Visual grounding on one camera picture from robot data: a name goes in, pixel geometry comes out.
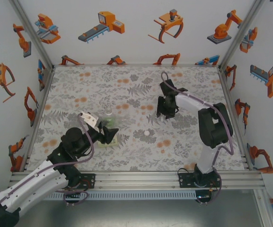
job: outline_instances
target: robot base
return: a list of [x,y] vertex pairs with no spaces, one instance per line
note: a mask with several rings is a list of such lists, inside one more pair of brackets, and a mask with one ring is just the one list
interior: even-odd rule
[[213,171],[208,174],[202,174],[195,165],[193,173],[179,173],[179,186],[180,188],[210,188],[220,186],[217,174]]
[[80,183],[74,189],[93,189],[95,185],[95,174],[80,174]]
[[226,38],[223,38],[223,39],[215,39],[215,38],[214,38],[214,35],[210,35],[210,36],[207,37],[207,39],[209,39],[211,42],[213,42],[213,43],[215,43],[215,44],[220,44],[220,43],[222,43],[222,42],[224,42],[224,41],[227,41],[227,40],[229,40],[229,39],[231,39],[231,38],[232,38],[232,37],[229,36],[229,35],[227,35],[227,37],[226,37]]

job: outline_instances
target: small white ball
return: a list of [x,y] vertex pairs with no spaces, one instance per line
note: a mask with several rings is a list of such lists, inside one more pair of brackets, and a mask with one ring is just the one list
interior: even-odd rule
[[145,136],[149,136],[150,132],[148,130],[144,131]]

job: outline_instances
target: gray leaf pattern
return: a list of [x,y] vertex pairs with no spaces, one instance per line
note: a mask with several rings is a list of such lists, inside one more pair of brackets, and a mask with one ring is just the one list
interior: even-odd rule
[[134,108],[138,108],[138,107],[140,107],[140,105],[141,105],[141,103],[140,103],[140,101],[138,100],[138,99],[136,99],[136,100],[134,100],[134,99],[129,99],[128,101],[127,101],[127,103],[128,104],[130,104],[130,105],[132,105]]
[[132,75],[130,76],[130,79],[131,79],[131,81],[135,82],[135,81],[138,80],[138,76],[137,76],[136,74],[132,74]]
[[128,89],[129,94],[131,94],[133,96],[133,94],[140,96],[141,95],[145,95],[149,92],[150,88],[152,86],[149,85],[144,85],[144,84],[138,84],[138,85],[134,85],[133,87]]
[[152,81],[153,81],[152,78],[147,77],[147,78],[145,78],[145,79],[142,81],[142,83],[143,83],[143,84],[149,84],[149,83],[151,83]]
[[64,120],[64,117],[66,117],[67,115],[68,113],[66,112],[54,110],[48,114],[43,115],[41,121],[44,123],[44,125],[46,123],[49,123],[49,124],[58,123],[58,122],[61,122],[61,120]]
[[140,139],[140,141],[146,142],[146,143],[155,143],[156,137],[153,135],[155,134],[154,130],[152,129],[147,129],[149,131],[150,136],[146,136],[144,134],[145,130],[139,129],[138,131],[134,131],[133,137]]
[[[163,95],[159,87],[163,70],[177,87],[185,87],[207,102],[225,103],[216,68],[56,67],[27,169],[32,171],[46,160],[69,128],[80,128],[77,114],[83,111],[101,117],[104,106],[115,114],[117,143],[107,147],[95,144],[93,158],[78,164],[79,170],[176,171],[196,163],[203,148],[197,116],[181,108],[171,119],[161,121],[156,116],[158,96]],[[218,170],[244,169],[234,137],[233,141],[235,154],[221,151],[216,160]]]

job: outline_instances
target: cable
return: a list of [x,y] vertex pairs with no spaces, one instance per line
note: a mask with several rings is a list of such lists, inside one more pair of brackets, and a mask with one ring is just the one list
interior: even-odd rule
[[[205,203],[206,205],[208,205],[208,204],[212,203],[213,201],[215,201],[216,198],[219,196],[219,194],[220,194],[220,192],[221,192],[222,179],[221,179],[220,174],[217,172],[216,168],[214,167],[214,165],[215,165],[215,163],[216,163],[216,159],[217,159],[217,156],[218,156],[218,154],[219,154],[219,152],[220,152],[220,149],[222,149],[222,148],[225,149],[228,153],[230,153],[230,150],[229,150],[227,147],[225,147],[225,146],[223,146],[223,145],[218,146],[217,152],[216,152],[216,154],[215,154],[215,156],[214,156],[214,160],[213,160],[213,163],[212,163],[212,168],[213,168],[213,171],[216,173],[216,175],[217,175],[218,178],[219,178],[220,187],[219,187],[219,189],[218,189],[217,194],[215,195],[215,197],[214,197],[211,201],[206,202],[206,203]],[[196,200],[199,202],[199,204],[201,204],[201,205],[203,204],[203,202],[201,202],[197,197],[196,197]]]
[[178,175],[179,170],[181,170],[181,169],[183,169],[183,170],[185,170],[185,171],[187,171],[189,173],[189,171],[187,169],[185,169],[185,168],[179,168],[178,171],[177,171],[177,175]]
[[227,136],[228,136],[228,140],[229,140],[229,145],[230,145],[230,150],[231,150],[231,151],[230,151],[230,152],[228,151],[228,152],[229,152],[230,155],[233,155],[233,154],[234,154],[233,141],[232,141],[232,138],[231,138],[231,135],[230,135],[229,128],[228,128],[228,126],[227,126],[227,124],[226,124],[226,120],[225,120],[224,117],[222,116],[221,112],[220,112],[218,109],[216,109],[214,106],[212,106],[212,105],[206,103],[205,101],[203,101],[203,100],[201,100],[201,99],[199,99],[199,98],[197,98],[197,97],[195,97],[195,96],[193,96],[193,95],[190,95],[190,94],[188,94],[188,93],[184,93],[184,92],[182,92],[182,91],[180,91],[180,90],[177,90],[176,88],[170,86],[170,85],[164,80],[163,74],[165,74],[165,75],[167,76],[167,78],[168,78],[169,76],[168,76],[168,74],[167,74],[165,71],[162,71],[162,73],[161,73],[161,75],[160,75],[161,79],[163,80],[163,82],[165,83],[166,86],[168,86],[168,87],[171,88],[172,90],[174,90],[174,91],[176,91],[176,92],[178,92],[178,93],[180,93],[180,94],[182,94],[182,95],[184,95],[184,96],[187,96],[187,97],[189,97],[189,98],[192,98],[192,99],[194,99],[195,101],[197,101],[197,102],[199,102],[199,103],[201,103],[201,104],[203,104],[203,105],[205,105],[205,106],[207,106],[207,107],[213,109],[213,110],[219,115],[219,117],[220,117],[220,119],[221,119],[221,121],[222,121],[222,123],[223,123],[223,125],[224,125],[224,127],[225,127],[225,130],[226,130],[226,133],[227,133]]
[[176,91],[176,92],[178,92],[178,93],[180,93],[180,94],[182,94],[182,95],[184,95],[184,96],[187,96],[187,97],[189,97],[189,98],[192,98],[192,99],[194,99],[195,101],[197,101],[197,102],[199,102],[199,103],[201,103],[201,104],[203,104],[203,105],[205,105],[205,106],[207,106],[207,107],[213,109],[213,110],[219,115],[219,117],[220,117],[220,119],[221,119],[221,121],[222,121],[222,123],[223,123],[223,125],[224,125],[224,127],[225,127],[225,129],[226,129],[226,133],[227,133],[228,140],[229,140],[229,145],[230,145],[230,150],[229,150],[227,147],[223,146],[223,145],[220,145],[220,146],[218,147],[218,149],[217,149],[217,152],[216,152],[216,154],[215,154],[215,157],[214,157],[214,160],[213,160],[213,163],[212,163],[212,168],[213,168],[214,172],[216,173],[216,175],[218,176],[218,178],[220,179],[220,187],[219,187],[219,190],[217,191],[216,196],[215,196],[211,201],[205,203],[206,205],[208,205],[208,204],[210,204],[211,202],[213,202],[214,200],[216,200],[216,198],[219,196],[219,194],[220,194],[220,192],[221,192],[221,187],[222,187],[221,176],[220,176],[220,174],[217,172],[217,170],[216,170],[215,167],[214,167],[215,162],[216,162],[216,159],[217,159],[217,156],[218,156],[218,154],[219,154],[219,152],[220,152],[220,149],[221,149],[221,148],[224,148],[230,155],[233,155],[233,154],[234,154],[233,141],[232,141],[232,138],[231,138],[231,135],[230,135],[229,128],[228,128],[228,126],[227,126],[227,124],[226,124],[226,121],[225,121],[224,117],[222,116],[221,112],[220,112],[218,109],[216,109],[214,106],[212,106],[212,105],[206,103],[205,101],[203,101],[203,100],[201,100],[201,99],[199,99],[199,98],[197,98],[197,97],[195,97],[195,96],[193,96],[193,95],[190,95],[190,94],[188,94],[188,93],[181,92],[181,91],[177,90],[176,88],[170,86],[170,85],[164,80],[163,74],[165,74],[165,75],[167,76],[167,79],[169,78],[169,76],[168,76],[168,74],[167,74],[165,71],[162,71],[162,73],[161,73],[161,75],[160,75],[161,79],[163,80],[163,82],[165,83],[166,86],[168,86],[168,87],[171,88],[172,90],[174,90],[174,91]]
[[214,185],[215,189],[218,191],[215,182],[214,181],[210,181],[210,182]]
[[[51,166],[48,166],[40,171],[37,172],[38,175],[40,175],[42,172],[46,171],[47,169],[50,169],[50,168],[54,168],[54,167],[57,167],[57,166],[67,166],[67,165],[75,165],[75,164],[80,164],[80,163],[85,163],[85,162],[88,162],[94,155],[94,144],[91,140],[91,137],[89,135],[89,133],[87,132],[85,126],[83,125],[82,123],[82,120],[80,119],[80,116],[82,115],[82,113],[78,114],[78,121],[82,127],[82,129],[84,130],[85,132],[85,135],[87,136],[88,140],[89,140],[89,143],[90,143],[90,146],[91,146],[91,155],[90,157],[86,158],[85,160],[82,160],[82,161],[77,161],[77,162],[64,162],[64,163],[57,163],[57,164],[54,164],[54,165],[51,165]],[[24,186],[26,183],[28,183],[29,181],[31,181],[33,178],[35,178],[35,175],[32,175],[30,176],[28,179],[26,179],[24,182],[22,182],[19,186],[17,186],[16,188],[14,188],[12,191],[10,191],[8,193],[8,197],[10,195],[12,195],[14,192],[16,192],[19,188],[21,188],[22,186]],[[7,199],[7,196],[5,196],[4,198],[2,198],[0,200],[0,205]]]
[[[80,205],[81,203],[83,203],[87,198],[89,198],[89,193],[86,192],[86,191],[83,191],[83,190],[77,190],[77,191],[56,191],[56,192],[59,192],[59,193],[63,193],[63,197],[62,197],[62,200],[66,203],[67,206],[71,205],[71,206],[77,206],[77,205]],[[70,194],[76,194],[76,193],[85,193],[86,194],[86,197],[78,202],[75,202],[75,203],[68,203],[66,201],[66,195],[70,195]]]

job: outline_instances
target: white object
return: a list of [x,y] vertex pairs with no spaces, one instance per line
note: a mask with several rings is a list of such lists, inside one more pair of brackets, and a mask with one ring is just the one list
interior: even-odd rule
[[213,164],[213,160],[217,152],[217,149],[218,149],[218,146],[212,149],[206,145],[203,145],[201,157],[199,158],[199,161],[197,163],[197,167],[202,174],[208,174],[213,171],[212,164]]
[[194,100],[188,96],[182,95],[182,94],[178,94],[175,97],[175,99],[176,99],[176,105],[179,108],[186,109],[187,111],[191,112],[196,117],[198,117],[199,110],[208,108],[204,104],[201,104],[201,103],[197,102],[196,100]]
[[[7,206],[6,211],[12,213],[17,208],[21,208],[20,214],[24,214],[32,206],[39,201],[43,200],[49,194],[55,192],[58,189],[64,188],[68,185],[68,180],[64,174],[60,174],[59,171],[55,171],[53,168],[49,168],[46,171],[37,174],[42,169],[52,166],[50,161],[44,161],[36,170],[26,176],[24,179],[16,183],[14,186],[0,192],[0,200],[5,196],[8,197],[2,206]],[[28,183],[20,187],[13,194],[9,193],[18,187],[22,182],[31,176],[36,176],[31,179]]]
[[[179,108],[184,108],[187,111],[189,111],[190,113],[192,113],[194,116],[198,117],[198,111],[201,109],[206,109],[208,108],[207,106],[205,106],[202,103],[199,103],[198,101],[182,95],[182,94],[178,94],[176,96],[176,105]],[[202,150],[202,154],[201,157],[197,163],[197,167],[199,168],[199,170],[201,171],[201,173],[203,174],[208,174],[210,172],[213,171],[213,160],[215,157],[215,154],[217,152],[218,147],[212,149],[206,145],[203,145],[203,150]]]
[[82,119],[84,119],[84,122],[86,122],[88,125],[90,125],[93,129],[96,131],[99,131],[97,126],[98,117],[95,114],[89,114],[85,112],[81,112],[82,115],[80,116]]

